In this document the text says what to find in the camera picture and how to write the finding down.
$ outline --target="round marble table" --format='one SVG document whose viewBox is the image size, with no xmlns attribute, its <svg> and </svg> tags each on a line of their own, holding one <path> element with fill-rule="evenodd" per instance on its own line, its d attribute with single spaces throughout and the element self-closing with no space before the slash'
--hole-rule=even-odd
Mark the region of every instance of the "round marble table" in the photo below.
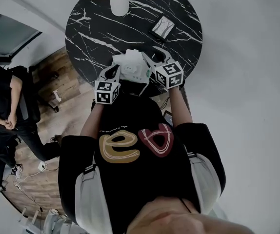
<svg viewBox="0 0 280 234">
<path fill-rule="evenodd" d="M 149 33 L 161 14 L 176 23 L 166 42 Z M 74 68 L 92 85 L 101 70 L 112 64 L 113 55 L 150 46 L 167 50 L 183 67 L 186 79 L 200 57 L 202 29 L 188 0 L 129 0 L 124 17 L 112 14 L 110 0 L 80 0 L 69 17 L 65 41 Z M 165 91 L 151 79 L 144 95 Z"/>
</svg>

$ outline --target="standing person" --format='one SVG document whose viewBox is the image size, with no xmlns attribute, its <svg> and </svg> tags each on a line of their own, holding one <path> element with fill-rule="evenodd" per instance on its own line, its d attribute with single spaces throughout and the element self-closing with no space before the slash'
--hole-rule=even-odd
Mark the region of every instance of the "standing person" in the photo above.
<svg viewBox="0 0 280 234">
<path fill-rule="evenodd" d="M 52 143 L 43 145 L 37 124 L 29 118 L 23 119 L 18 107 L 22 88 L 22 80 L 0 67 L 0 160 L 12 168 L 16 179 L 20 179 L 23 165 L 17 164 L 14 153 L 7 151 L 7 143 L 13 136 L 21 137 L 40 160 L 50 160 L 60 154 L 55 138 L 51 139 Z"/>
<path fill-rule="evenodd" d="M 63 138 L 64 211 L 89 234 L 251 234 L 207 216 L 225 187 L 220 155 L 179 88 L 169 96 L 173 126 L 151 99 L 120 95 Z"/>
</svg>

